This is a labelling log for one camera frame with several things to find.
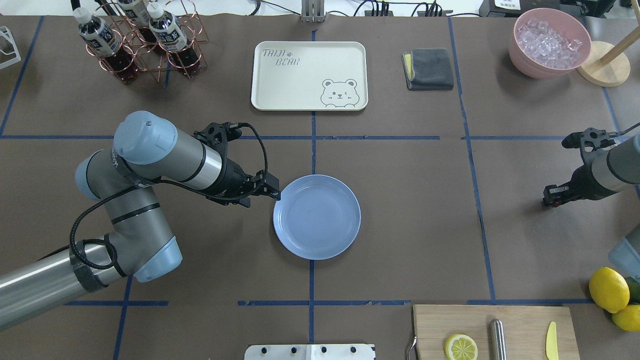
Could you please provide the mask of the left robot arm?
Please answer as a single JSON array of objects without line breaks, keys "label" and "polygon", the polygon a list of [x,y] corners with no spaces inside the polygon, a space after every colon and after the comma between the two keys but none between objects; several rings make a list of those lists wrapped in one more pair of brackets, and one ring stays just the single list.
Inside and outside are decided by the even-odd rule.
[{"label": "left robot arm", "polygon": [[155,280],[182,262],[154,185],[185,189],[220,205],[250,207],[251,196],[281,198],[268,159],[255,175],[227,155],[229,142],[252,131],[246,122],[212,122],[192,135],[149,111],[125,117],[112,147],[75,171],[78,189],[94,205],[73,222],[67,245],[1,278],[1,329],[133,276]]}]

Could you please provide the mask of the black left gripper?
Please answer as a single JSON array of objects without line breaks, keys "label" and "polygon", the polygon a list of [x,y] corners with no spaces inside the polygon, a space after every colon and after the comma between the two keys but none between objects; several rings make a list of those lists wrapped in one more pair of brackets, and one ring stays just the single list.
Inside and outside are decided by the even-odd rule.
[{"label": "black left gripper", "polygon": [[226,159],[217,180],[205,189],[206,198],[220,205],[251,207],[252,196],[281,196],[280,181],[267,170],[253,177],[247,175],[236,162]]}]

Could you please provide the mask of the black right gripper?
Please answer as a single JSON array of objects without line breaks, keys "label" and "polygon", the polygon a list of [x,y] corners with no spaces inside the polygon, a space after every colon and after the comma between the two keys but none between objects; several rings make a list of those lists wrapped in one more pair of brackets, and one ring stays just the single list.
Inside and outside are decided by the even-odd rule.
[{"label": "black right gripper", "polygon": [[557,208],[567,202],[588,199],[592,201],[608,197],[608,189],[601,186],[594,177],[592,169],[583,164],[572,174],[569,182],[558,186],[556,184],[544,187],[542,191],[542,205]]}]

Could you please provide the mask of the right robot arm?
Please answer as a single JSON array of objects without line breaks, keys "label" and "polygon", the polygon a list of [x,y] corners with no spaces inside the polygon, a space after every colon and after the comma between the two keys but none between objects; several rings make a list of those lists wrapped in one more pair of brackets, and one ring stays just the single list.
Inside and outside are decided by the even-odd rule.
[{"label": "right robot arm", "polygon": [[583,165],[573,172],[569,182],[544,188],[544,207],[557,208],[578,200],[597,201],[638,185],[639,135],[617,145],[614,138],[623,134],[588,128],[565,137],[561,145],[566,149],[578,149]]}]

